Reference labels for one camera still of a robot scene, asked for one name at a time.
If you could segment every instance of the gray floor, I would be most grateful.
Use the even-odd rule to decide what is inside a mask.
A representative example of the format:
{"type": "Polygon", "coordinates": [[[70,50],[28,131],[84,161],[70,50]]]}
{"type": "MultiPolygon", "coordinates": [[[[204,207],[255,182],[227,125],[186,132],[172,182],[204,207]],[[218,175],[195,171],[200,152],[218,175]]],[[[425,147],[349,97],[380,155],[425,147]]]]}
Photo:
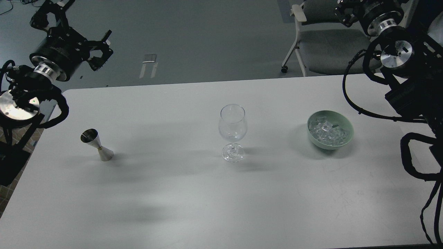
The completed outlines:
{"type": "MultiPolygon", "coordinates": [[[[66,90],[301,76],[295,58],[288,74],[280,72],[295,38],[294,23],[286,16],[290,4],[288,0],[77,0],[67,12],[70,26],[91,40],[101,39],[111,29],[115,53],[99,71],[84,63],[73,79],[57,85],[66,90]],[[285,17],[282,2],[287,7],[285,17]],[[158,55],[152,78],[152,64],[140,78],[144,54],[158,55]]],[[[8,8],[10,3],[0,0],[0,12],[8,8]]],[[[29,54],[45,37],[29,25],[36,10],[30,4],[14,3],[12,11],[0,16],[0,61],[29,65],[29,54]]]]}

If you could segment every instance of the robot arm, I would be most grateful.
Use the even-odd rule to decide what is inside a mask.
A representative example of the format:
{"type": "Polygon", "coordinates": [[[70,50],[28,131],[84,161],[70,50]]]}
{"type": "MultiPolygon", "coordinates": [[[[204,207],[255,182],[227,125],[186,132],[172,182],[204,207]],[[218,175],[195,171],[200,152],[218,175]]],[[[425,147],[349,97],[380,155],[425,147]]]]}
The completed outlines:
{"type": "Polygon", "coordinates": [[[0,126],[5,134],[6,143],[0,142],[0,184],[7,186],[12,182],[20,169],[26,163],[29,153],[23,151],[26,142],[37,128],[49,128],[66,119],[69,107],[61,90],[53,83],[58,80],[70,80],[82,62],[88,62],[96,71],[113,54],[109,48],[107,31],[103,39],[89,41],[71,26],[66,18],[66,10],[75,0],[65,5],[61,2],[54,4],[45,0],[31,19],[33,28],[46,32],[46,37],[31,53],[29,59],[33,66],[16,66],[8,60],[0,71],[0,86],[3,76],[10,83],[7,91],[0,93],[0,126]],[[54,14],[56,26],[48,27],[49,13],[54,14]],[[90,52],[100,50],[101,57],[91,57],[90,52]],[[42,101],[56,100],[61,114],[45,123],[39,111],[42,101]],[[12,129],[30,125],[21,140],[12,144],[12,129]]]}

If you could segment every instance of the black cable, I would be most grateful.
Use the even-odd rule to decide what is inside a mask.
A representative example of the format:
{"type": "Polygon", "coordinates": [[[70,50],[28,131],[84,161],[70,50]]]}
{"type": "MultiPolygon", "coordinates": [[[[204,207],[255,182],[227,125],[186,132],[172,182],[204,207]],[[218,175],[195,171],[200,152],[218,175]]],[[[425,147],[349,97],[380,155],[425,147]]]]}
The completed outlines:
{"type": "Polygon", "coordinates": [[[345,96],[346,101],[349,103],[349,105],[352,108],[354,108],[355,110],[357,110],[358,114],[364,114],[364,115],[369,116],[369,117],[380,118],[380,119],[387,119],[387,120],[392,120],[394,122],[395,121],[401,121],[401,122],[409,122],[409,123],[424,123],[424,124],[427,124],[426,120],[424,120],[424,118],[422,118],[422,117],[418,117],[416,119],[409,119],[409,118],[404,118],[404,117],[384,116],[384,115],[380,115],[380,114],[373,113],[373,112],[370,112],[368,110],[365,110],[362,107],[356,105],[354,102],[351,101],[351,99],[349,98],[348,94],[346,93],[346,77],[349,74],[349,70],[351,69],[352,65],[354,65],[354,63],[358,59],[360,59],[361,57],[365,56],[365,54],[366,54],[366,50],[365,49],[362,49],[362,50],[358,51],[358,53],[354,56],[354,58],[352,58],[352,60],[349,62],[348,66],[346,67],[345,73],[343,75],[343,83],[342,83],[343,94],[345,96]]]}
{"type": "Polygon", "coordinates": [[[7,60],[7,61],[3,64],[3,66],[1,67],[1,70],[0,70],[0,90],[1,90],[1,82],[2,82],[2,80],[3,80],[3,75],[5,75],[5,73],[6,73],[6,69],[8,68],[9,64],[12,64],[12,66],[15,66],[15,65],[16,65],[16,63],[15,63],[13,60],[7,60]]]}
{"type": "Polygon", "coordinates": [[[427,238],[427,241],[429,241],[429,243],[433,246],[435,246],[435,244],[432,242],[431,237],[429,237],[429,234],[426,231],[426,226],[424,225],[424,211],[429,207],[429,205],[432,202],[432,199],[435,197],[435,195],[437,194],[437,190],[439,189],[440,183],[436,182],[434,185],[434,188],[431,191],[431,194],[429,195],[429,199],[427,200],[426,204],[424,205],[423,209],[421,210],[421,214],[420,214],[420,222],[421,222],[421,227],[424,231],[424,235],[427,238]]]}
{"type": "Polygon", "coordinates": [[[1,13],[0,16],[3,15],[4,13],[8,13],[8,12],[10,12],[10,11],[14,8],[14,5],[12,4],[12,2],[9,1],[9,3],[11,4],[11,8],[10,8],[9,10],[7,10],[7,11],[1,13]]]}
{"type": "Polygon", "coordinates": [[[439,245],[439,247],[443,248],[443,243],[440,238],[440,232],[439,232],[439,221],[440,221],[440,211],[442,208],[443,190],[442,190],[441,181],[438,181],[437,183],[440,184],[440,192],[439,192],[439,196],[437,197],[437,205],[435,207],[434,235],[435,235],[435,240],[437,241],[437,244],[439,245]]]}
{"type": "Polygon", "coordinates": [[[25,4],[33,4],[35,2],[37,2],[38,0],[20,0],[20,2],[25,5],[25,4]]]}

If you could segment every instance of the glass base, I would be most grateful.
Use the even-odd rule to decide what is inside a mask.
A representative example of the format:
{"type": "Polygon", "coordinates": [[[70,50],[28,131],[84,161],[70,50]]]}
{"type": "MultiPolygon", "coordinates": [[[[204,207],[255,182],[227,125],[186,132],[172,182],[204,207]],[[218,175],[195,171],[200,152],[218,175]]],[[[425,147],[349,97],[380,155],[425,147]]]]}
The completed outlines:
{"type": "Polygon", "coordinates": [[[227,144],[223,148],[223,158],[230,163],[237,163],[243,159],[245,151],[239,144],[227,144]]]}

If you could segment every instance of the wine glass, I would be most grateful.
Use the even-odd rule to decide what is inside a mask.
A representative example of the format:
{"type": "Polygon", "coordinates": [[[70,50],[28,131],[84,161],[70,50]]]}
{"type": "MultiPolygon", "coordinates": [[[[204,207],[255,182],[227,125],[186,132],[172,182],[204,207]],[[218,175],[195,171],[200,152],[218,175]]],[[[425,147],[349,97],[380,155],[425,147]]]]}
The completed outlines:
{"type": "Polygon", "coordinates": [[[241,145],[234,142],[240,141],[248,130],[243,107],[230,104],[222,108],[218,131],[220,135],[231,142],[223,148],[223,157],[230,163],[237,163],[245,156],[245,151],[241,145]]]}

